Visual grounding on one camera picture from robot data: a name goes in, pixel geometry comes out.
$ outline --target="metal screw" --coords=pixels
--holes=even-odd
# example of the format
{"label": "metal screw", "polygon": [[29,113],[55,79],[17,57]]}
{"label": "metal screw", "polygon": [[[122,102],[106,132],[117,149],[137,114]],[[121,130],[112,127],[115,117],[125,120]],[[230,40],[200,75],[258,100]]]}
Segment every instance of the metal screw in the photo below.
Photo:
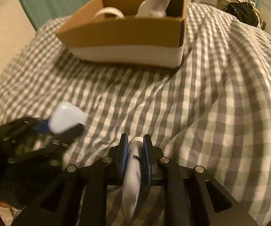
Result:
{"label": "metal screw", "polygon": [[160,162],[161,163],[168,163],[170,161],[170,159],[168,158],[168,157],[162,157],[162,158],[160,158]]}
{"label": "metal screw", "polygon": [[203,173],[204,172],[204,168],[202,166],[197,166],[197,167],[195,167],[195,171],[197,171],[199,173]]}
{"label": "metal screw", "polygon": [[102,159],[102,161],[105,162],[105,163],[110,163],[110,162],[112,161],[112,158],[109,157],[109,156],[106,156],[106,157],[104,157],[104,158]]}
{"label": "metal screw", "polygon": [[77,168],[75,167],[75,166],[69,166],[68,168],[67,168],[67,171],[68,172],[74,172],[74,171],[76,171],[77,170]]}

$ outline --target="brown cardboard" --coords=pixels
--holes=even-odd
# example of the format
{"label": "brown cardboard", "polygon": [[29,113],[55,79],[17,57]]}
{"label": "brown cardboard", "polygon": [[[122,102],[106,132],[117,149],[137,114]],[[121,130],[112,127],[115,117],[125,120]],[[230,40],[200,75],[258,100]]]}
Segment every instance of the brown cardboard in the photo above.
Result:
{"label": "brown cardboard", "polygon": [[[56,32],[56,36],[69,49],[116,45],[161,48],[183,46],[186,32],[186,0],[171,0],[165,18],[135,18],[134,15],[143,1],[91,0]],[[93,21],[94,15],[103,7],[115,7],[125,18],[115,19],[102,15]]]}

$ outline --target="gingham bedsheet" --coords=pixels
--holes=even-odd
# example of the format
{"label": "gingham bedsheet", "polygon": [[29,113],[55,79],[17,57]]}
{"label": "gingham bedsheet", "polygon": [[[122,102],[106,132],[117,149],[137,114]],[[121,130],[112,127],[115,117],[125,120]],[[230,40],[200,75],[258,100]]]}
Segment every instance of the gingham bedsheet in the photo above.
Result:
{"label": "gingham bedsheet", "polygon": [[[184,64],[174,75],[80,62],[48,21],[0,77],[0,125],[49,118],[60,101],[89,114],[66,164],[92,164],[151,135],[180,165],[202,165],[259,225],[271,219],[271,37],[213,7],[190,3]],[[163,225],[161,189],[145,192],[133,225]],[[126,225],[121,188],[109,191],[107,225]]]}

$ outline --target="blue gripper pad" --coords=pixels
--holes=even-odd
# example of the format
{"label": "blue gripper pad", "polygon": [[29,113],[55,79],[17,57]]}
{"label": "blue gripper pad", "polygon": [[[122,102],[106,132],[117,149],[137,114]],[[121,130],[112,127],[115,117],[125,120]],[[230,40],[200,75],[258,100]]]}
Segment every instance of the blue gripper pad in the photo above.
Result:
{"label": "blue gripper pad", "polygon": [[151,175],[151,163],[150,163],[150,157],[149,154],[151,152],[151,139],[149,135],[144,135],[143,138],[143,153],[144,153],[144,162],[145,162],[145,168],[148,176],[148,182],[151,185],[152,181],[152,175]]}
{"label": "blue gripper pad", "polygon": [[121,178],[123,178],[124,172],[125,172],[125,166],[126,166],[127,155],[128,155],[128,148],[129,148],[128,135],[122,134],[121,139],[120,139],[120,143],[118,146],[118,151],[117,151],[117,154],[118,154],[117,158],[119,158],[119,160],[116,159],[118,174]]}
{"label": "blue gripper pad", "polygon": [[49,130],[49,120],[40,121],[35,127],[37,133],[48,133]]}

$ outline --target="cardboard box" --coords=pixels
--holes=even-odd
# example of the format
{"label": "cardboard box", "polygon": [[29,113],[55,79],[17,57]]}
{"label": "cardboard box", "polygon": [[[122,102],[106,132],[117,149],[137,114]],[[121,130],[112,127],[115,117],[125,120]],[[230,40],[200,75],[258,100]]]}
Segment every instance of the cardboard box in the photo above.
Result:
{"label": "cardboard box", "polygon": [[[181,64],[187,0],[171,0],[165,18],[135,18],[144,0],[91,0],[56,32],[79,59],[101,63],[127,63],[176,68]],[[94,15],[115,7],[124,19]]]}

